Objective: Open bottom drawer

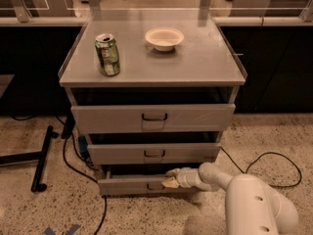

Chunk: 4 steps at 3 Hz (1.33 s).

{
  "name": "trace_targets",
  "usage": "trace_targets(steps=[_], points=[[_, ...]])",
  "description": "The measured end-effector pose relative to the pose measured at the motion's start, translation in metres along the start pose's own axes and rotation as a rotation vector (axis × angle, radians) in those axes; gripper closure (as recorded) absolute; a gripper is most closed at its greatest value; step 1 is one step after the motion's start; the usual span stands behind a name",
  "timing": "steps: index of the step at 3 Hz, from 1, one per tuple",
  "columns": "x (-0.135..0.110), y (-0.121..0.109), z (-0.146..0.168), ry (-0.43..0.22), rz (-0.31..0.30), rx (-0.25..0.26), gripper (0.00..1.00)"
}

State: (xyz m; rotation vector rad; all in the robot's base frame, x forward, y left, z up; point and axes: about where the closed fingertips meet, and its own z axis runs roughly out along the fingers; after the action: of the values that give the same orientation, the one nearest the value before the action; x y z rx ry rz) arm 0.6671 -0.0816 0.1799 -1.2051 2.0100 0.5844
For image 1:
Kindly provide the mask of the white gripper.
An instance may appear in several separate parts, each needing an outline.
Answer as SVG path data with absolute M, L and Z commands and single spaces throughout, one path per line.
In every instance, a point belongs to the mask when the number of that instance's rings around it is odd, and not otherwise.
M 176 189 L 179 185 L 183 188 L 191 188 L 198 186 L 200 183 L 198 170 L 196 168 L 174 168 L 169 170 L 165 176 L 169 177 L 161 182 L 165 188 Z

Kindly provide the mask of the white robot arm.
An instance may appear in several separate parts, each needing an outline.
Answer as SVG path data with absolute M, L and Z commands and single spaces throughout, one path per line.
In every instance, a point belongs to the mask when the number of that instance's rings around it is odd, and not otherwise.
M 298 224 L 291 200 L 262 179 L 247 173 L 232 176 L 212 163 L 174 168 L 165 174 L 166 188 L 223 189 L 227 235 L 286 235 Z

